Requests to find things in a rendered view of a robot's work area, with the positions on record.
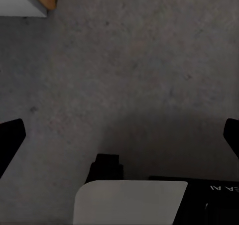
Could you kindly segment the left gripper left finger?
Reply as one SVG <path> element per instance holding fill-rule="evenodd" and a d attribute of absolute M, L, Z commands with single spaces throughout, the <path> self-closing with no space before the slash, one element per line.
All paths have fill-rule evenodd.
<path fill-rule="evenodd" d="M 0 124 L 0 178 L 26 137 L 22 119 Z"/>

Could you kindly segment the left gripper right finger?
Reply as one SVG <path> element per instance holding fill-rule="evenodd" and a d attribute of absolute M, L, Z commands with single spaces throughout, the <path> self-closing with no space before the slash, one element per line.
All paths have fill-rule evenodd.
<path fill-rule="evenodd" d="M 223 136 L 239 158 L 239 120 L 228 118 Z"/>

